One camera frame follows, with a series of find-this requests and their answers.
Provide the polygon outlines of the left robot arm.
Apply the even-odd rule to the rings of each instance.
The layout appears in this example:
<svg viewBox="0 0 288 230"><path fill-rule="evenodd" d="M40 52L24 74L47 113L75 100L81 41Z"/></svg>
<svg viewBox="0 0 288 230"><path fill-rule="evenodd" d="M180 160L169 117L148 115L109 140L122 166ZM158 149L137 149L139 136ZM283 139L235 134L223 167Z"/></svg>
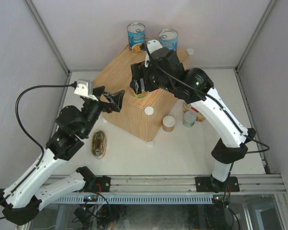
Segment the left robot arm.
<svg viewBox="0 0 288 230"><path fill-rule="evenodd" d="M57 131L48 140L41 154L27 171L12 185L0 189L3 218L18 226L33 220L48 204L74 191L96 192L96 176L86 167L79 167L66 178L44 186L53 171L68 162L84 145L100 114L119 113L124 90L114 94L105 87L71 84L74 94L84 101L81 109L68 105L56 119Z"/></svg>

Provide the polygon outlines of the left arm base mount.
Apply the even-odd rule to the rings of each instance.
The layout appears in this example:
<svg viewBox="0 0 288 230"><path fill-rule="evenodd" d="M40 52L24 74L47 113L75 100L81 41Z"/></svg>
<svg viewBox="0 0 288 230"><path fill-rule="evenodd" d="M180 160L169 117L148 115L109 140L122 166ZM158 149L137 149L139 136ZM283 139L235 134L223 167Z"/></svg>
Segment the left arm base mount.
<svg viewBox="0 0 288 230"><path fill-rule="evenodd" d="M81 174L83 181L85 182L81 192L109 192L111 185L111 178L108 176L96 176L91 170L87 167L79 167L76 169L76 172Z"/></svg>

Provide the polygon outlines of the yellow can white lid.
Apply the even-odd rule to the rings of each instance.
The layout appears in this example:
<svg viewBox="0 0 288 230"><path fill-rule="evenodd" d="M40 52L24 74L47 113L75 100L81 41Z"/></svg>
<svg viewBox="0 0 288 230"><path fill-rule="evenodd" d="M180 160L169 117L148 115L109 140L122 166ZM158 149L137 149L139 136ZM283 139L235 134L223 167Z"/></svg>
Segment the yellow can white lid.
<svg viewBox="0 0 288 230"><path fill-rule="evenodd" d="M147 96L148 92L142 92L140 94L136 94L135 91L132 88L130 88L130 94L132 95L132 97L136 99L142 99L145 96Z"/></svg>

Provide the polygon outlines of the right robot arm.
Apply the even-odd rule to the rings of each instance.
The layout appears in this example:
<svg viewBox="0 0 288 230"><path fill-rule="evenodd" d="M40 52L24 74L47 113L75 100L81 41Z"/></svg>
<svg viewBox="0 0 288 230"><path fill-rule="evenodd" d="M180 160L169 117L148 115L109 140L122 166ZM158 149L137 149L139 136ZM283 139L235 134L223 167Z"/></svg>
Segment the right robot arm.
<svg viewBox="0 0 288 230"><path fill-rule="evenodd" d="M237 120L202 69L185 69L173 50L161 48L149 53L145 61L131 64L131 72L130 87L135 94L163 89L194 107L217 131L220 139L211 153L215 164L210 181L215 191L224 190L233 163L247 154L246 144L254 138L254 128Z"/></svg>

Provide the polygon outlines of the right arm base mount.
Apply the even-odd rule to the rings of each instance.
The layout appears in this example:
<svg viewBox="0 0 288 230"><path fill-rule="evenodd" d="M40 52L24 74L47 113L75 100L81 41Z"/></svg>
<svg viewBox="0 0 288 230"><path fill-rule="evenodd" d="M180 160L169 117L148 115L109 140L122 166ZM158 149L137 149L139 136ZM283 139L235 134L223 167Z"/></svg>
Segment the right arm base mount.
<svg viewBox="0 0 288 230"><path fill-rule="evenodd" d="M230 187L232 192L239 192L240 187L237 177L230 176L225 182L220 182L212 176L195 177L197 192L224 192Z"/></svg>

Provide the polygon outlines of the blue soup can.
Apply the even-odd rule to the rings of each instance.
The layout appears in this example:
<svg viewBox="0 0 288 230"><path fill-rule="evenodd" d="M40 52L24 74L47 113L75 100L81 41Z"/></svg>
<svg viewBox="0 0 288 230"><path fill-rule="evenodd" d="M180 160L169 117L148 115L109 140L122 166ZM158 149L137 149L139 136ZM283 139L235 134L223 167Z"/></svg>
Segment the blue soup can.
<svg viewBox="0 0 288 230"><path fill-rule="evenodd" d="M142 23L131 23L127 26L129 50L134 53L142 52L140 46L146 39L145 26Z"/></svg>
<svg viewBox="0 0 288 230"><path fill-rule="evenodd" d="M159 42L163 47L177 51L178 32L174 29L164 29L159 32Z"/></svg>

